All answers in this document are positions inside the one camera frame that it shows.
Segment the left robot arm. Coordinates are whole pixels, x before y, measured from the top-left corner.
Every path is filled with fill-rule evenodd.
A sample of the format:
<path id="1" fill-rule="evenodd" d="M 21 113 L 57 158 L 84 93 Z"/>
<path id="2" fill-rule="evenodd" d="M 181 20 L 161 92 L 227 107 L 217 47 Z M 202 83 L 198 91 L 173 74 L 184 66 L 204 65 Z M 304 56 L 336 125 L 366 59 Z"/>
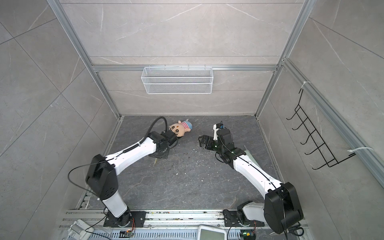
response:
<path id="1" fill-rule="evenodd" d="M 127 215 L 130 211 L 119 194 L 118 175 L 147 156 L 167 159 L 177 140 L 177 135 L 172 131 L 160 134 L 151 132 L 147 137 L 119 152 L 105 157 L 96 155 L 89 166 L 86 184 L 115 218 Z"/>

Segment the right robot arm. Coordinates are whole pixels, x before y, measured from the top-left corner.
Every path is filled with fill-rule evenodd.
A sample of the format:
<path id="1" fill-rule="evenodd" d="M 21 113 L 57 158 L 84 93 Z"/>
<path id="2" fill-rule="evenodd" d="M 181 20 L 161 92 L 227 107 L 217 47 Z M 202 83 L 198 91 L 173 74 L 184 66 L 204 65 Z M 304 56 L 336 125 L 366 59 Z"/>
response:
<path id="1" fill-rule="evenodd" d="M 215 124 L 213 129 L 212 137 L 199 137 L 200 147 L 216 152 L 223 163 L 242 174 L 264 198 L 262 207 L 252 201 L 240 205 L 237 212 L 239 222 L 264 222 L 276 234 L 286 234 L 304 218 L 296 188 L 270 176 L 248 151 L 237 148 L 230 130 L 222 123 Z"/>

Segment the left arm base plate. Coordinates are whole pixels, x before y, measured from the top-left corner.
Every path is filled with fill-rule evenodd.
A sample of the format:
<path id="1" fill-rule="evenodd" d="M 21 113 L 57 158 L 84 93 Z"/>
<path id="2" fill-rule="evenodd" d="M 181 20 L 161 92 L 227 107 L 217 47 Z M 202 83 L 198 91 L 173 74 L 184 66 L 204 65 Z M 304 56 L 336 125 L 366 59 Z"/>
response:
<path id="1" fill-rule="evenodd" d="M 145 211 L 128 211 L 119 218 L 116 218 L 110 211 L 106 215 L 103 227 L 111 228 L 132 228 L 133 224 L 136 228 L 142 228 L 146 219 Z"/>

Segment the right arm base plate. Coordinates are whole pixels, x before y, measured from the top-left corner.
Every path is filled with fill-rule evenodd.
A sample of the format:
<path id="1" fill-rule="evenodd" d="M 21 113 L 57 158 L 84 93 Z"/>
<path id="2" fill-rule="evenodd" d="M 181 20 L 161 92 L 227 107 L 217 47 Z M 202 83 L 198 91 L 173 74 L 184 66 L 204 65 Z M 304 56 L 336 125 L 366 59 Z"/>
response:
<path id="1" fill-rule="evenodd" d="M 264 227 L 265 223 L 248 220 L 240 211 L 223 210 L 225 227 Z"/>

